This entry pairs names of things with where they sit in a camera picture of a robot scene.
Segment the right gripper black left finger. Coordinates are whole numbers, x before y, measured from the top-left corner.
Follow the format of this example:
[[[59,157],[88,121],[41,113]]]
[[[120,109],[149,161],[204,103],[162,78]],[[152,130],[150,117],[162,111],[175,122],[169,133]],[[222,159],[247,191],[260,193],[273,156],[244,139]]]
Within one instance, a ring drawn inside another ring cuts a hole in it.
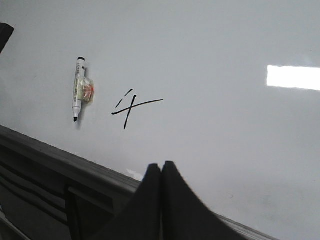
[[[161,170],[156,163],[146,173],[125,208],[92,240],[159,240],[161,220]]]

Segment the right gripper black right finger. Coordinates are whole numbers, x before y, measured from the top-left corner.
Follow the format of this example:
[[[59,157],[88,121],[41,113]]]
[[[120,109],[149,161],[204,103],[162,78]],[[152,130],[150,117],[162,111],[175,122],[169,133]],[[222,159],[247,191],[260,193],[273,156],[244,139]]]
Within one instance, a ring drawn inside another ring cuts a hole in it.
[[[205,206],[172,161],[161,172],[161,206],[165,240],[245,239]]]

